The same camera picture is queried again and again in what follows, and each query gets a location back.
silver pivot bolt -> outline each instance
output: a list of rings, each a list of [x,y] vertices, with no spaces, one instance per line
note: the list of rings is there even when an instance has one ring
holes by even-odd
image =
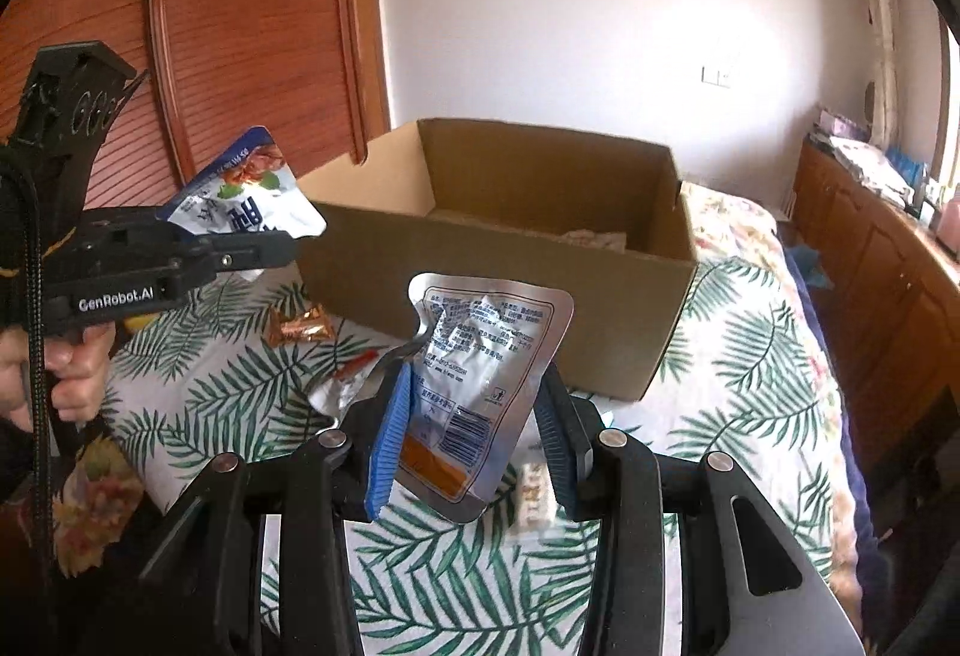
[[[727,453],[710,453],[707,456],[707,464],[709,464],[711,469],[716,469],[717,472],[732,472],[733,471],[733,458],[727,455]]]
[[[342,448],[347,443],[347,434],[340,429],[328,429],[320,432],[318,439],[325,448],[333,450],[333,448]]]
[[[214,472],[233,472],[240,464],[240,456],[236,453],[220,453],[213,459]]]
[[[608,448],[622,448],[627,444],[627,435],[620,429],[604,429],[600,432],[600,444]]]

navy blue fabric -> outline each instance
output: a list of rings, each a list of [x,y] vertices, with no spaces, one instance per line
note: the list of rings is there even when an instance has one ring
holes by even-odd
[[[790,271],[793,281],[800,294],[800,303],[803,304],[803,315],[806,324],[810,326],[813,335],[817,338],[820,349],[827,356],[827,362],[832,364],[827,340],[820,327],[820,320],[810,301],[810,293],[806,283],[800,275],[800,267],[790,251],[784,247],[786,267]],[[874,524],[870,518],[870,504],[867,503],[867,484],[863,479],[863,472],[853,457],[853,443],[850,439],[850,416],[847,408],[842,410],[842,433],[840,435],[840,450],[843,451],[845,466],[847,467],[847,483],[853,494],[856,505],[853,509],[853,527],[856,528],[856,579],[863,590],[861,612],[863,615],[863,634],[873,642],[884,642],[889,628],[889,611],[892,599],[890,563],[880,553],[880,542],[874,533]]]

bed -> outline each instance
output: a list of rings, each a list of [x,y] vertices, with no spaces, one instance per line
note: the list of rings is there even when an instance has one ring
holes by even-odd
[[[762,208],[694,184],[685,184],[683,194],[700,263],[647,395],[635,403],[579,395],[594,401],[609,426],[657,453],[733,455],[870,640],[883,571],[842,397],[803,280]],[[289,311],[304,301],[295,267],[253,283],[222,277],[189,306],[148,325],[114,358],[104,416],[161,509],[217,453],[233,450],[253,460],[294,450],[323,424],[301,395],[306,381],[400,342],[337,319],[332,342],[266,346],[268,308]],[[528,429],[517,463],[539,454],[536,430]],[[544,533],[517,532],[516,481],[512,466],[493,505],[469,525],[446,522],[395,485],[378,522],[347,527],[366,653],[415,652],[428,644],[446,656],[576,651],[598,525],[560,519]],[[278,534],[272,519],[261,609],[274,629]],[[669,516],[664,539],[664,653],[674,654],[680,554]]]

black cable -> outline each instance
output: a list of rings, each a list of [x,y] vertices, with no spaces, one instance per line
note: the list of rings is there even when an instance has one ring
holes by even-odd
[[[43,244],[40,239],[40,202],[37,188],[13,152],[0,146],[0,188],[11,191],[23,220],[23,268],[27,280],[27,338],[30,359],[30,397],[34,422],[34,495],[32,496],[32,546],[37,556],[43,598],[47,604],[45,639],[56,643],[53,603],[53,503],[50,479],[50,429],[47,414],[47,381],[43,355]]]

barcode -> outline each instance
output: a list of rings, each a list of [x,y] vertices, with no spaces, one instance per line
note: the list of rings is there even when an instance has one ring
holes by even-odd
[[[457,407],[446,425],[440,450],[471,469],[483,453],[489,435],[490,419]]]

